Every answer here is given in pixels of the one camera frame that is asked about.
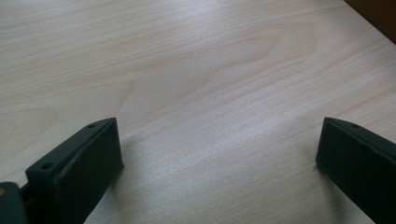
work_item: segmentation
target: black plastic piece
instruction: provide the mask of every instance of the black plastic piece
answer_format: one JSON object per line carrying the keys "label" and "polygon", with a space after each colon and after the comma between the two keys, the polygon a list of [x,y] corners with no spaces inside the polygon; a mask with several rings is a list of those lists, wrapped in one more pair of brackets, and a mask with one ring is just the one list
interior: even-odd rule
{"label": "black plastic piece", "polygon": [[20,189],[15,183],[0,183],[0,223],[29,223]]}
{"label": "black plastic piece", "polygon": [[326,118],[316,161],[375,223],[396,223],[394,143],[354,123]]}
{"label": "black plastic piece", "polygon": [[26,170],[21,214],[31,224],[83,223],[122,167],[116,119],[92,123]]}

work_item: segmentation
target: table surface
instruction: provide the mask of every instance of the table surface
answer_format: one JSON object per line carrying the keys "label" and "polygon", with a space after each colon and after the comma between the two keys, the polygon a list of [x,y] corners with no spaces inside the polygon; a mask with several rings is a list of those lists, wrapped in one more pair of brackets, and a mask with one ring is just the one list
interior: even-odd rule
{"label": "table surface", "polygon": [[324,117],[396,140],[395,73],[341,0],[2,1],[0,181],[116,117],[86,223],[372,223],[315,155]]}

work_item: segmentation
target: black object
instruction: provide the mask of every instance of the black object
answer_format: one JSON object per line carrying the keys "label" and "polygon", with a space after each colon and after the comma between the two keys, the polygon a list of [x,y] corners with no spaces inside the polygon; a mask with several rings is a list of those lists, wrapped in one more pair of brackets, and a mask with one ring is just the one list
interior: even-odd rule
{"label": "black object", "polygon": [[116,119],[81,129],[26,170],[28,183],[0,183],[0,223],[83,223],[123,168]]}
{"label": "black object", "polygon": [[395,0],[345,0],[368,22],[396,44]]}
{"label": "black object", "polygon": [[317,165],[375,223],[396,223],[396,145],[359,125],[326,118]]}

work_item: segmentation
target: wooden table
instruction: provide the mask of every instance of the wooden table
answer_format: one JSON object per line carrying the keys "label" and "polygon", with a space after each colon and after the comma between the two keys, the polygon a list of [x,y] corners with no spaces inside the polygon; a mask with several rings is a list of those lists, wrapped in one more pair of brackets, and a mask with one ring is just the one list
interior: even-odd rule
{"label": "wooden table", "polygon": [[396,47],[341,0],[0,3],[0,181],[118,119],[86,223],[372,223],[318,138],[335,117],[395,141],[395,112]]}

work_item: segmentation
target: screw hole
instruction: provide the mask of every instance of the screw hole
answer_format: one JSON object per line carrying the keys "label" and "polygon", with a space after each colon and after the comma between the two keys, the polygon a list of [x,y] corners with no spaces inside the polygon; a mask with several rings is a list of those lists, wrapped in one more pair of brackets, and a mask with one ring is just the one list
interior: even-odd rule
{"label": "screw hole", "polygon": [[47,162],[47,163],[45,163],[44,165],[41,166],[41,169],[43,169],[43,170],[48,170],[48,169],[50,169],[52,166],[53,166],[53,163],[52,163],[52,162]]}

